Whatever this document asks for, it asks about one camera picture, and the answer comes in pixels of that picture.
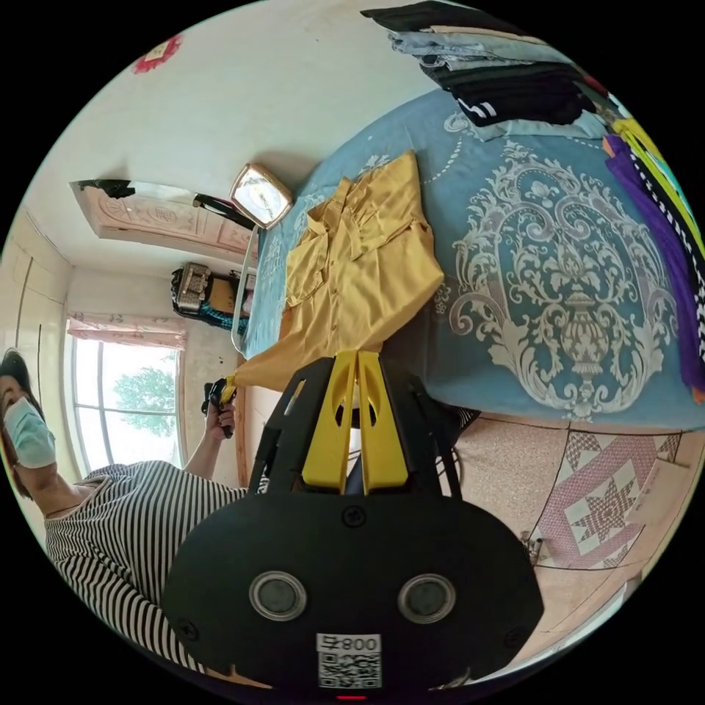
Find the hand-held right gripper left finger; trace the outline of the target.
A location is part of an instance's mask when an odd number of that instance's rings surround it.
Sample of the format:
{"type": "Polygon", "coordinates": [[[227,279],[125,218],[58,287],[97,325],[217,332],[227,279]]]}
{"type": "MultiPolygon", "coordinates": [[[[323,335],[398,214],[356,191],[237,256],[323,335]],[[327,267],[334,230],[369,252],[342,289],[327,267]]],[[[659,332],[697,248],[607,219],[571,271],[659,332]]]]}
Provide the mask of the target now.
{"type": "Polygon", "coordinates": [[[357,352],[341,352],[330,370],[302,473],[307,487],[317,491],[344,490],[357,357],[357,352]]]}

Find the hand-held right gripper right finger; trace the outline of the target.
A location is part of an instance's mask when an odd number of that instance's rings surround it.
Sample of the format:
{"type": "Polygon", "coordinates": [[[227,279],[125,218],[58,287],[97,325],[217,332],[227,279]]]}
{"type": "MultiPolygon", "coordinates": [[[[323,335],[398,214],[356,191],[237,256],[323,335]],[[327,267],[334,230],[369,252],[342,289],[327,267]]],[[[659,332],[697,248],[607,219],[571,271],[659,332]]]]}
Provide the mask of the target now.
{"type": "Polygon", "coordinates": [[[379,357],[357,357],[364,493],[401,489],[408,480],[404,452],[379,357]]]}

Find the person's left hand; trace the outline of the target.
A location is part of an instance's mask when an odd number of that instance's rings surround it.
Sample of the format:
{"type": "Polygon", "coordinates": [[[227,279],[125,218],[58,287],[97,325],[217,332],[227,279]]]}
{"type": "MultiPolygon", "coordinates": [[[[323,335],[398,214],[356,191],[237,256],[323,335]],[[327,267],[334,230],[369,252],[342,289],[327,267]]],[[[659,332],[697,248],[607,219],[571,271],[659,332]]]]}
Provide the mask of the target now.
{"type": "Polygon", "coordinates": [[[229,439],[234,430],[234,405],[232,403],[217,406],[209,403],[206,413],[206,436],[217,442],[229,439]]]}

